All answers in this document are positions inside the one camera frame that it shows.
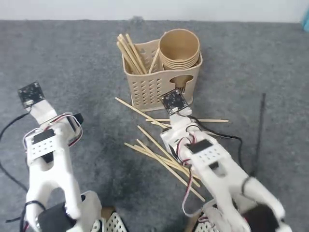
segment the stacked paper cup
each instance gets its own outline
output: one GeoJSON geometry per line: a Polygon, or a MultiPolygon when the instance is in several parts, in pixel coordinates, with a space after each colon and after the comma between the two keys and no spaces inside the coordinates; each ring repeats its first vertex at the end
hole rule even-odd
{"type": "Polygon", "coordinates": [[[186,29],[170,30],[160,39],[159,55],[165,69],[191,68],[199,57],[198,37],[186,29]]]}

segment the circuit board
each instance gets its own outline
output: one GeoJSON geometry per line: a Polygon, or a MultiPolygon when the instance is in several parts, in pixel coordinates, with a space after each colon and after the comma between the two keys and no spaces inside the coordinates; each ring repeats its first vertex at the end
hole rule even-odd
{"type": "Polygon", "coordinates": [[[169,115],[188,107],[186,100],[178,89],[174,89],[161,97],[162,104],[169,115]]]}
{"type": "Polygon", "coordinates": [[[45,99],[42,89],[37,81],[19,89],[18,96],[24,108],[31,107],[45,99]]]}

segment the wooden chopstick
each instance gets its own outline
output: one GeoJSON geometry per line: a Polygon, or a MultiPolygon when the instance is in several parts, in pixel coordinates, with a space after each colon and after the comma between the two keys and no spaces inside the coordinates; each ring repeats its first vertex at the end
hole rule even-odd
{"type": "Polygon", "coordinates": [[[150,65],[148,74],[151,74],[151,73],[152,73],[153,68],[154,68],[154,65],[155,65],[155,62],[156,62],[156,59],[158,58],[158,55],[159,55],[159,48],[157,49],[157,51],[156,51],[156,53],[155,53],[155,56],[154,56],[153,62],[152,62],[151,65],[150,65]]]}
{"type": "Polygon", "coordinates": [[[128,65],[130,66],[131,70],[133,71],[134,74],[138,75],[140,74],[140,72],[136,69],[136,67],[134,66],[134,64],[132,63],[130,57],[128,56],[128,54],[126,53],[126,50],[124,49],[124,47],[122,46],[122,44],[118,41],[117,46],[119,48],[119,50],[121,51],[122,55],[124,56],[126,62],[128,63],[128,65]]]}
{"type": "MultiPolygon", "coordinates": [[[[138,146],[138,145],[134,145],[136,151],[139,151],[141,153],[145,153],[145,155],[149,155],[149,153],[144,149],[142,148],[141,146],[138,146]]],[[[172,161],[170,161],[169,159],[161,156],[161,155],[158,155],[155,153],[156,156],[158,156],[164,163],[166,163],[168,166],[177,166],[175,163],[173,163],[172,161]]]]}
{"type": "MultiPolygon", "coordinates": [[[[155,124],[155,125],[158,125],[156,122],[153,122],[153,121],[151,121],[150,122],[151,124],[155,124]]],[[[164,126],[166,126],[166,127],[171,127],[171,125],[170,124],[167,124],[167,123],[162,123],[164,126]]]]}
{"type": "Polygon", "coordinates": [[[147,118],[150,121],[153,121],[155,123],[157,123],[160,127],[162,128],[167,128],[166,126],[164,126],[161,122],[158,122],[157,120],[153,119],[152,117],[146,115],[145,113],[143,113],[142,111],[136,109],[135,107],[133,107],[132,105],[126,103],[124,100],[119,99],[118,97],[115,97],[115,99],[117,101],[119,101],[120,103],[122,103],[123,105],[129,107],[131,110],[134,110],[135,112],[139,113],[140,115],[144,116],[145,118],[147,118]]]}
{"type": "MultiPolygon", "coordinates": [[[[174,162],[175,164],[178,164],[177,162],[176,162],[176,160],[147,132],[147,131],[145,131],[142,127],[140,127],[139,125],[137,126],[139,129],[140,129],[140,131],[144,134],[144,135],[146,135],[146,137],[148,138],[148,139],[150,139],[172,162],[174,162]]],[[[181,168],[183,169],[183,173],[187,176],[187,177],[189,177],[190,176],[190,174],[189,174],[189,172],[187,172],[185,169],[184,169],[184,167],[182,167],[181,166],[181,168]]],[[[198,186],[198,187],[200,187],[201,185],[195,180],[195,179],[193,179],[193,183],[196,185],[196,186],[198,186]]]]}
{"type": "MultiPolygon", "coordinates": [[[[142,148],[141,146],[138,146],[138,145],[134,145],[134,150],[144,154],[144,155],[147,155],[151,158],[153,158],[144,148],[142,148]]],[[[171,162],[169,159],[165,158],[165,157],[162,157],[161,155],[158,155],[157,153],[154,152],[154,154],[156,156],[158,156],[164,163],[166,163],[169,167],[172,167],[174,169],[177,169],[181,172],[183,172],[183,169],[180,167],[180,165],[176,165],[174,164],[173,162],[171,162]]],[[[196,179],[200,179],[197,175],[193,174],[193,177],[196,178],[196,179]]]]}
{"type": "MultiPolygon", "coordinates": [[[[167,124],[167,123],[162,123],[164,126],[166,126],[166,127],[171,127],[171,125],[170,124],[167,124]]],[[[209,135],[212,135],[212,136],[217,136],[217,137],[222,137],[222,138],[227,138],[227,137],[224,137],[224,136],[220,136],[220,135],[218,135],[218,134],[214,134],[214,133],[212,133],[212,132],[210,132],[210,131],[207,131],[207,130],[205,130],[205,133],[206,134],[209,134],[209,135]]]]}
{"type": "Polygon", "coordinates": [[[146,73],[147,73],[146,68],[145,68],[145,66],[144,66],[144,64],[143,64],[143,62],[142,62],[142,60],[140,59],[140,55],[139,55],[139,53],[137,52],[137,50],[136,50],[136,48],[135,48],[135,46],[134,46],[134,44],[133,44],[133,42],[132,42],[132,40],[131,40],[129,34],[126,34],[126,39],[127,39],[127,41],[129,42],[129,45],[131,46],[131,48],[132,48],[132,50],[133,50],[133,52],[134,52],[134,54],[135,54],[135,56],[136,56],[138,62],[140,63],[140,66],[141,66],[142,70],[143,70],[144,73],[146,74],[146,73]]]}
{"type": "MultiPolygon", "coordinates": [[[[172,170],[166,163],[164,163],[161,159],[159,159],[153,152],[152,150],[150,150],[147,146],[145,146],[142,142],[140,143],[142,145],[142,147],[148,151],[150,154],[153,155],[153,157],[159,162],[161,163],[167,170],[169,170],[177,179],[179,179],[184,185],[188,186],[188,183],[182,179],[174,170],[172,170]]],[[[196,192],[193,188],[191,188],[191,191],[198,197],[200,198],[203,202],[205,201],[205,199],[198,193],[196,192]]]]}
{"type": "Polygon", "coordinates": [[[124,40],[122,38],[120,38],[120,36],[117,37],[118,41],[121,43],[122,47],[125,48],[126,53],[129,55],[129,57],[131,58],[131,61],[133,62],[133,64],[135,65],[135,67],[137,68],[137,70],[139,71],[140,74],[144,74],[143,71],[140,69],[139,64],[136,62],[134,55],[131,53],[131,51],[129,50],[129,47],[127,47],[126,43],[124,42],[124,40]]]}
{"type": "MultiPolygon", "coordinates": [[[[158,122],[170,122],[169,118],[155,118],[158,122]]],[[[229,122],[228,119],[199,119],[200,122],[229,122]]]]}
{"type": "Polygon", "coordinates": [[[131,52],[132,54],[134,54],[134,52],[133,52],[131,46],[127,43],[125,37],[124,37],[122,34],[119,34],[119,37],[124,41],[124,43],[126,44],[126,46],[129,48],[130,52],[131,52]]]}

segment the beige plastic basket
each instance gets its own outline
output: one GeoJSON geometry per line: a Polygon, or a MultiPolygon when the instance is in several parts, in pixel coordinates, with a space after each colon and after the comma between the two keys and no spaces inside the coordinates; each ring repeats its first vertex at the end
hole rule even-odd
{"type": "MultiPolygon", "coordinates": [[[[158,49],[158,44],[159,40],[135,44],[141,55],[141,59],[145,64],[146,70],[149,70],[150,68],[153,57],[158,49]]],[[[140,109],[141,111],[163,109],[164,106],[160,101],[160,97],[163,94],[175,89],[175,84],[171,82],[173,78],[185,75],[191,76],[191,80],[186,83],[185,88],[183,88],[182,91],[188,104],[192,103],[197,75],[200,66],[203,63],[201,53],[197,60],[197,65],[186,70],[164,70],[162,62],[158,57],[153,67],[153,73],[145,75],[132,74],[132,70],[125,61],[124,57],[122,57],[122,60],[124,71],[130,87],[132,105],[137,109],[140,109]]]]}

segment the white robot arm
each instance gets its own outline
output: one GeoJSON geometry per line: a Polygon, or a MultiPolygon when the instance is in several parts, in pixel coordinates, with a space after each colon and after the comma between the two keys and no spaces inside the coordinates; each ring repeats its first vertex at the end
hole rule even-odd
{"type": "Polygon", "coordinates": [[[213,200],[202,210],[220,232],[291,232],[282,204],[249,177],[215,138],[202,131],[178,90],[162,98],[172,128],[161,133],[169,153],[191,165],[213,200]]]}
{"type": "Polygon", "coordinates": [[[81,120],[71,113],[58,116],[37,82],[20,89],[19,97],[40,125],[24,137],[29,166],[27,222],[36,232],[104,231],[97,194],[81,194],[72,171],[69,147],[83,134],[81,120]],[[45,210],[56,188],[63,189],[65,202],[45,210]]]}

